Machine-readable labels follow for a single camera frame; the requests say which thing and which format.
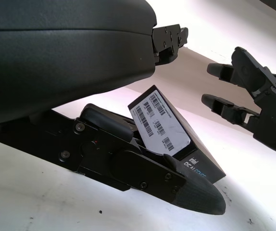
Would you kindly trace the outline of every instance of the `hex bolt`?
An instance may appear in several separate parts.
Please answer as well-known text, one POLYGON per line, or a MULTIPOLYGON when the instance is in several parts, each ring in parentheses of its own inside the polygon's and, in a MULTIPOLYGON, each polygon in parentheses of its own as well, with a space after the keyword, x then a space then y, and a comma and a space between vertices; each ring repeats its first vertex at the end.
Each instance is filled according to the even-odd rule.
POLYGON ((146 183, 146 182, 142 182, 141 184, 140 184, 140 188, 141 189, 146 189, 148 187, 148 184, 146 183))
POLYGON ((75 128, 77 131, 83 131, 83 130, 85 130, 86 127, 83 123, 77 123, 75 128))
POLYGON ((170 173, 167 173, 165 175, 165 180, 171 180, 171 178, 172 178, 172 175, 170 173))
POLYGON ((173 189, 172 189, 172 194, 176 194, 179 190, 179 187, 175 186, 173 189))
POLYGON ((68 151, 62 151, 62 152, 60 153, 60 156, 61 156, 63 159, 69 158, 70 155, 71 155, 71 154, 70 154, 68 151))

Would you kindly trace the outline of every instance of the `barcode sticker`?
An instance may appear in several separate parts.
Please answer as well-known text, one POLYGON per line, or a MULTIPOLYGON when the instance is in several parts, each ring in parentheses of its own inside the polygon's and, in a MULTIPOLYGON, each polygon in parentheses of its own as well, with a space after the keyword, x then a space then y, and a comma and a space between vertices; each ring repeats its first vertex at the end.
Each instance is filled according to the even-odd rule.
POLYGON ((169 151, 171 151, 172 149, 174 149, 174 146, 172 145, 172 143, 171 143, 169 137, 165 138, 165 139, 163 140, 163 142, 164 142, 164 144, 166 145, 166 147, 167 147, 167 149, 168 149, 169 151))
POLYGON ((156 128, 161 136, 166 133, 165 130, 163 129, 161 123, 158 120, 156 120, 154 125, 156 126, 156 128))
POLYGON ((141 110, 141 107, 138 106, 136 108, 136 111, 138 113, 138 116, 139 116, 144 128, 146 129, 146 131, 148 133, 148 136, 151 137, 152 135, 154 135, 154 133, 153 133, 151 127, 149 126, 149 123, 148 123, 146 117, 144 116, 143 111, 141 110))
POLYGON ((154 114, 153 109, 151 108, 149 102, 146 101, 143 105, 146 107, 149 116, 152 118, 155 114, 154 114))
POLYGON ((166 112, 163 109, 163 107, 161 106, 161 104, 159 103, 159 101, 156 98, 155 94, 151 95, 150 99, 152 100, 153 104, 155 105, 155 107, 157 108, 157 110, 161 114, 161 116, 164 115, 166 112))
POLYGON ((158 90, 146 95, 130 109, 146 148, 174 155, 190 143, 190 138, 158 90))

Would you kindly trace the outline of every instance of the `intel box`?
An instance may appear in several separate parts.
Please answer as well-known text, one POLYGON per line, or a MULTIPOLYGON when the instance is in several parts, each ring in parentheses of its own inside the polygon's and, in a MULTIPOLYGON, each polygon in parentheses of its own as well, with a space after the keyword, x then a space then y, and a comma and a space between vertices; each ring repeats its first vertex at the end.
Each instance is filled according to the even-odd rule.
POLYGON ((225 176, 186 119, 155 85, 128 108, 148 150, 173 156, 211 183, 225 176))

